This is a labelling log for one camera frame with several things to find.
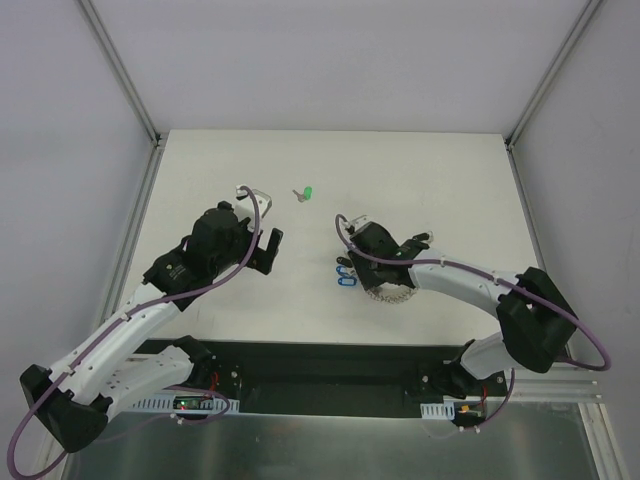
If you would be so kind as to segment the black tag silver key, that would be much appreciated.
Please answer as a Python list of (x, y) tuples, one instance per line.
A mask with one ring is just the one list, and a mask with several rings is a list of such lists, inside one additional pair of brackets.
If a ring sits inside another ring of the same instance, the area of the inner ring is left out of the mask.
[(353, 262), (347, 257), (339, 256), (336, 258), (336, 262), (338, 265), (344, 266), (346, 268), (353, 267)]

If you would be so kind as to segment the metal disc with key rings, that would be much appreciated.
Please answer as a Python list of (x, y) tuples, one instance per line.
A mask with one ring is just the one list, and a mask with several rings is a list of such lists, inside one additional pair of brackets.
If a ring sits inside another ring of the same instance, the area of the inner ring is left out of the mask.
[(378, 302), (387, 304), (400, 304), (411, 299), (416, 289), (407, 286), (381, 285), (366, 291), (367, 295)]

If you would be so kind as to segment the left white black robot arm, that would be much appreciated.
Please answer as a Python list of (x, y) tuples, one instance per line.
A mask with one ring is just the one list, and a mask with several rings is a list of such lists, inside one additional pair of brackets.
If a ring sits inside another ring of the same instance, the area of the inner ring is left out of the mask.
[(213, 355), (190, 335), (136, 367), (121, 366), (157, 330), (241, 268), (270, 273), (283, 237), (273, 229), (267, 247), (258, 246), (271, 206), (268, 195), (254, 190), (238, 195), (234, 204), (222, 201), (207, 210), (89, 338), (50, 367), (32, 365), (23, 372), (29, 407), (65, 452), (86, 448), (120, 412), (159, 390), (212, 386)]

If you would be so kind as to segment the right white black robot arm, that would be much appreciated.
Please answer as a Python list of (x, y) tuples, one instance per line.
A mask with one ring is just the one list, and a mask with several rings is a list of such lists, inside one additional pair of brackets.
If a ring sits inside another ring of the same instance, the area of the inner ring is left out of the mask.
[(576, 331), (565, 317), (569, 305), (538, 268), (522, 274), (492, 271), (447, 258), (431, 247), (427, 232), (398, 243), (385, 227), (364, 217), (338, 224), (347, 235), (348, 257), (366, 292), (382, 298), (437, 292), (498, 321), (497, 333), (469, 340), (452, 360), (428, 373), (431, 387), (443, 395), (463, 399), (506, 369), (546, 373)]

